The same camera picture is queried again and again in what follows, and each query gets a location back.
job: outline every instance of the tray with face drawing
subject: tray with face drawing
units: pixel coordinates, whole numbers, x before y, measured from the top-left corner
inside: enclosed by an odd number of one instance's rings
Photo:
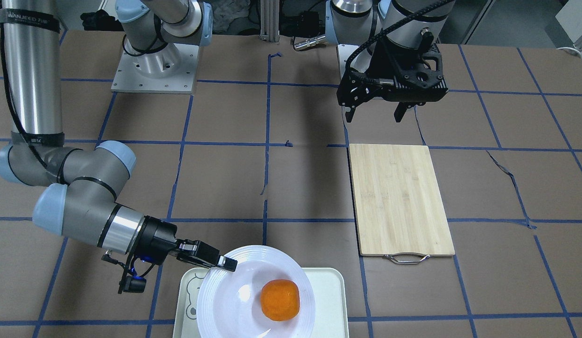
[[[312,284],[316,318],[312,338],[349,338],[345,283],[332,268],[303,268]],[[192,268],[180,280],[173,338],[201,338],[197,326],[197,295],[206,268]]]

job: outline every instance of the white cable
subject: white cable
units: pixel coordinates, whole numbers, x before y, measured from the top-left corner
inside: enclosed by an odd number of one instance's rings
[[[572,47],[559,47],[557,49],[560,49],[561,51],[566,51],[567,53],[571,54],[571,55],[578,55],[579,58],[581,58],[582,60],[582,55],[581,55],[581,51],[579,51],[579,49],[576,48],[572,48]]]

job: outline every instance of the board handle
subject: board handle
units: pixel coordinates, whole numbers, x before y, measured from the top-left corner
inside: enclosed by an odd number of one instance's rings
[[[396,259],[396,256],[399,255],[413,255],[414,257],[418,257],[420,258],[418,261],[399,261],[398,259]],[[395,264],[418,264],[421,263],[422,261],[426,261],[429,257],[431,257],[430,254],[386,254],[383,256],[384,259],[388,259],[390,261],[392,261]]]

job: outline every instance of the table surface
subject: table surface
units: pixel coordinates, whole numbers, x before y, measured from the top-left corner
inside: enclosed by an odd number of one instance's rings
[[[576,56],[440,45],[443,100],[399,124],[395,103],[373,100],[344,126],[333,46],[214,36],[194,96],[114,94],[121,39],[68,31],[60,53],[68,145],[117,139],[137,155],[119,203],[222,252],[266,244],[337,269],[352,338],[582,337]],[[0,148],[9,133],[0,68]],[[430,147],[454,257],[398,266],[359,255],[350,142]],[[0,337],[171,337],[190,266],[169,260],[145,293],[117,295],[121,271],[102,249],[31,223],[43,190],[0,177]]]

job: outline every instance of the tray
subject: tray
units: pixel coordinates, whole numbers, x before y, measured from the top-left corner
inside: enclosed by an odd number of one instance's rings
[[[349,338],[343,276],[332,268],[303,269],[312,284],[316,303],[311,338]],[[172,338],[201,338],[194,305],[206,274],[206,268],[192,268],[182,276]]]

